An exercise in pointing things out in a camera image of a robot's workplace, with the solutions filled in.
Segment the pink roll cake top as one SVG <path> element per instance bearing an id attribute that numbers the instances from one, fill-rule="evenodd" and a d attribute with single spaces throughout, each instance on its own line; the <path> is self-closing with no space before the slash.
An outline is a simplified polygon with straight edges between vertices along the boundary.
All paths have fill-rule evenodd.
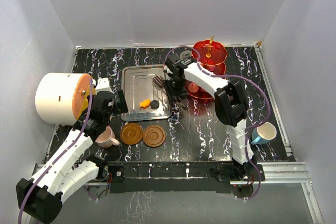
<path id="1" fill-rule="evenodd" d="M 192 93 L 195 93 L 199 90 L 199 86 L 196 83 L 192 82 L 189 84 L 188 90 Z"/>

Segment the orange fish shaped pastry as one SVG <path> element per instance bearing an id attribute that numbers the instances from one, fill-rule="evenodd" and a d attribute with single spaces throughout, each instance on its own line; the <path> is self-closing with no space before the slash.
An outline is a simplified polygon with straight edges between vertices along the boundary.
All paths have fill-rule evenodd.
<path id="1" fill-rule="evenodd" d="M 150 106 L 150 104 L 151 104 L 151 100 L 150 99 L 146 99 L 146 100 L 140 102 L 139 107 L 143 108 L 143 109 L 146 109 L 146 108 L 148 108 Z"/>

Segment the silver metal serving tongs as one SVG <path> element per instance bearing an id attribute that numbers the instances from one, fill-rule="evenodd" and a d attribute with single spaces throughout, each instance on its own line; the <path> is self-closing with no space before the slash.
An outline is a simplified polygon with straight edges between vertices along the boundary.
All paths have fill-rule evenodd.
<path id="1" fill-rule="evenodd" d="M 164 87 L 159 90 L 161 90 L 163 93 L 166 94 L 170 106 L 173 106 L 176 103 L 183 110 L 188 110 L 187 105 L 185 103 L 185 99 L 188 95 L 186 88 L 175 87 L 175 82 L 173 80 L 163 79 L 163 84 Z"/>

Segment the brown wooden coaster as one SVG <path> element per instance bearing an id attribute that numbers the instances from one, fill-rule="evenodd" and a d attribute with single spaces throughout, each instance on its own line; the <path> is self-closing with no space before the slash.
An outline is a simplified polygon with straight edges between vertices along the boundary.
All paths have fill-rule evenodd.
<path id="1" fill-rule="evenodd" d="M 120 139 L 126 145 L 138 144 L 142 139 L 142 135 L 142 127 L 135 123 L 128 123 L 120 130 Z"/>
<path id="2" fill-rule="evenodd" d="M 143 132 L 143 142 L 149 147 L 159 147 L 165 141 L 166 133 L 158 125 L 150 125 Z"/>

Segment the dark chocolate cookie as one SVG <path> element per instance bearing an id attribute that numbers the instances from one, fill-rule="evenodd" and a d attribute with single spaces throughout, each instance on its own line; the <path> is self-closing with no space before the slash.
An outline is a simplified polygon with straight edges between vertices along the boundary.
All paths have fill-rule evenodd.
<path id="1" fill-rule="evenodd" d="M 152 100 L 152 101 L 150 102 L 150 107 L 151 107 L 152 109 L 158 109 L 159 106 L 160 106 L 160 103 L 159 103 L 158 100 Z"/>

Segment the pink ceramic cup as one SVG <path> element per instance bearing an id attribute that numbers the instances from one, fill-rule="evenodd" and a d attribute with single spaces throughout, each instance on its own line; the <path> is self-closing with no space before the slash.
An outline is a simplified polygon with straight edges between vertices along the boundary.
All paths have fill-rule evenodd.
<path id="1" fill-rule="evenodd" d="M 116 136 L 110 126 L 106 127 L 105 131 L 97 137 L 95 142 L 102 148 L 120 145 L 120 142 L 116 139 Z"/>

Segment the red three-tier cake stand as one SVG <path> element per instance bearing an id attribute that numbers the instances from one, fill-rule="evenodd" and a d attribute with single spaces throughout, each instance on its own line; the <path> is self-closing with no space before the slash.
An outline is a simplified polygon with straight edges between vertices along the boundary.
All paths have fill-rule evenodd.
<path id="1" fill-rule="evenodd" d="M 221 43 L 214 41 L 213 37 L 211 37 L 211 39 L 198 41 L 193 46 L 193 48 L 196 49 L 200 54 L 201 58 L 199 62 L 201 63 L 202 67 L 216 75 L 222 75 L 226 72 L 225 60 L 228 55 L 227 50 Z M 192 82 L 185 82 L 185 87 L 187 90 L 190 83 Z M 188 93 L 190 96 L 197 99 L 212 99 L 211 95 L 200 87 L 197 92 L 192 93 L 188 90 Z"/>

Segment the brown chocolate layered cake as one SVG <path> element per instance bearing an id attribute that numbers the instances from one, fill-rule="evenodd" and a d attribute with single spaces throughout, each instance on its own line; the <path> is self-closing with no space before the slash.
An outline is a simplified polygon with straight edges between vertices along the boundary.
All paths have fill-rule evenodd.
<path id="1" fill-rule="evenodd" d="M 152 79 L 152 82 L 153 84 L 158 88 L 158 89 L 161 89 L 164 87 L 164 84 L 163 84 L 163 79 L 159 76 L 155 76 L 153 79 Z"/>

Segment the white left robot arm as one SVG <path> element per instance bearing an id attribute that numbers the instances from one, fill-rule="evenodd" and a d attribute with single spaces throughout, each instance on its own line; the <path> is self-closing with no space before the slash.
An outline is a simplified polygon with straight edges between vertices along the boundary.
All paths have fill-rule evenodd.
<path id="1" fill-rule="evenodd" d="M 109 91 L 89 94 L 88 108 L 84 109 L 61 147 L 30 179 L 22 178 L 17 183 L 19 223 L 23 213 L 42 223 L 53 222 L 73 193 L 93 179 L 101 182 L 108 177 L 108 168 L 95 157 L 78 167 L 74 164 L 106 130 L 110 118 L 127 111 L 123 90 L 116 94 Z"/>

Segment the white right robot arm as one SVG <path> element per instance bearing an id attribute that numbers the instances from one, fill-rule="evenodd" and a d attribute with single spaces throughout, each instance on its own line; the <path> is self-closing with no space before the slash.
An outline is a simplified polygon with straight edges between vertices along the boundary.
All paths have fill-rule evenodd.
<path id="1" fill-rule="evenodd" d="M 214 99 L 216 116 L 225 125 L 232 145 L 235 177 L 247 180 L 253 174 L 254 153 L 246 140 L 248 104 L 242 85 L 215 77 L 192 57 L 181 60 L 175 55 L 167 56 L 165 65 L 170 79 L 163 85 L 170 103 L 182 102 L 187 97 L 187 81 L 195 83 Z"/>

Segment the clear tape roll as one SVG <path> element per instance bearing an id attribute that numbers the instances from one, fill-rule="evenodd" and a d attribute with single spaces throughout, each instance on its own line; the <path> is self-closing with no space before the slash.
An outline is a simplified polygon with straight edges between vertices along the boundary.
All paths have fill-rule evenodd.
<path id="1" fill-rule="evenodd" d="M 180 53 L 180 59 L 184 60 L 185 58 L 191 57 L 192 56 L 192 52 L 190 50 L 185 50 L 183 52 Z"/>

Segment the silver metal tray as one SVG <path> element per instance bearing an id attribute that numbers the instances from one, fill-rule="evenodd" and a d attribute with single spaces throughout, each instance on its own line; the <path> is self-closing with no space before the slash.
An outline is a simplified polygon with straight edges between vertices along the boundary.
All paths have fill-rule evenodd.
<path id="1" fill-rule="evenodd" d="M 125 122 L 167 119 L 172 115 L 172 106 L 163 90 L 158 89 L 152 79 L 154 77 L 167 78 L 164 66 L 146 65 L 130 66 L 122 70 L 121 86 L 124 91 L 128 112 L 121 115 Z M 145 100 L 157 100 L 159 107 L 153 109 L 139 107 Z"/>

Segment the blue ceramic cup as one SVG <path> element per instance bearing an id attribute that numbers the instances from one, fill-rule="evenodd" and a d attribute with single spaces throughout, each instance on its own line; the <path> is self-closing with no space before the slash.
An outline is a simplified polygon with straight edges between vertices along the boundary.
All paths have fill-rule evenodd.
<path id="1" fill-rule="evenodd" d="M 269 143 L 277 136 L 277 129 L 269 122 L 265 122 L 263 125 L 256 127 L 251 135 L 252 145 L 263 145 Z"/>

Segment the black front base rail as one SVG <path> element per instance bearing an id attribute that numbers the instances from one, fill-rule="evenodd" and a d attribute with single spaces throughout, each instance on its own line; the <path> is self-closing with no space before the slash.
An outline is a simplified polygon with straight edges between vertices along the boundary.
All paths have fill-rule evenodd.
<path id="1" fill-rule="evenodd" d="M 220 162 L 108 162 L 112 193 L 214 191 L 239 197 L 253 194 L 265 180 L 258 164 Z"/>

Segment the aluminium frame rail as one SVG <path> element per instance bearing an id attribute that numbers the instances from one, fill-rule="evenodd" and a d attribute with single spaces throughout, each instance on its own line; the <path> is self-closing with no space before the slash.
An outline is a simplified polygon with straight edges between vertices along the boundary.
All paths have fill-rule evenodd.
<path id="1" fill-rule="evenodd" d="M 262 75 L 266 84 L 266 88 L 271 100 L 271 105 L 275 114 L 275 118 L 279 127 L 282 142 L 285 147 L 285 151 L 288 157 L 293 156 L 293 151 L 289 142 L 289 137 L 286 132 L 283 120 L 281 118 L 277 102 L 266 72 L 264 64 L 264 58 L 261 53 L 261 42 L 258 41 L 255 44 L 255 51 L 257 59 L 262 71 Z M 306 168 L 304 162 L 264 162 L 263 165 L 266 168 L 265 184 L 300 184 L 302 191 L 310 212 L 310 216 L 313 223 L 324 223 L 323 217 L 318 206 L 313 188 L 312 180 Z"/>

